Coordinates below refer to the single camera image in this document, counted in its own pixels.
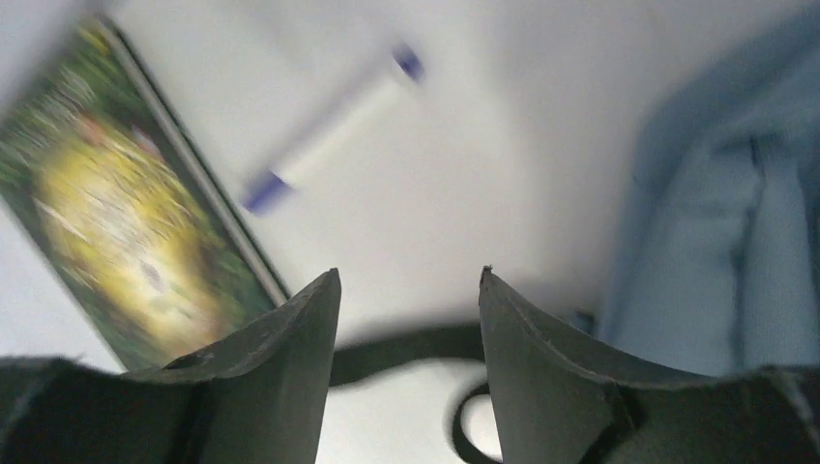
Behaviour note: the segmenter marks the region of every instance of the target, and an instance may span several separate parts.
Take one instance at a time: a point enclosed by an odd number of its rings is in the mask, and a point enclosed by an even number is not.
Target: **marker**
[[[298,189],[336,147],[397,102],[409,91],[408,83],[417,84],[424,75],[422,62],[406,45],[394,50],[389,66],[376,65],[355,79],[322,111],[321,117],[279,151],[277,162],[249,188],[248,198],[243,202],[248,211],[260,214],[287,192]]]

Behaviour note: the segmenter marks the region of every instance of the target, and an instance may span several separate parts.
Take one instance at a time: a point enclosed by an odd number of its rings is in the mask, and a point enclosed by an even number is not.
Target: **green and yellow picture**
[[[106,31],[86,23],[5,115],[0,194],[133,370],[275,305]]]

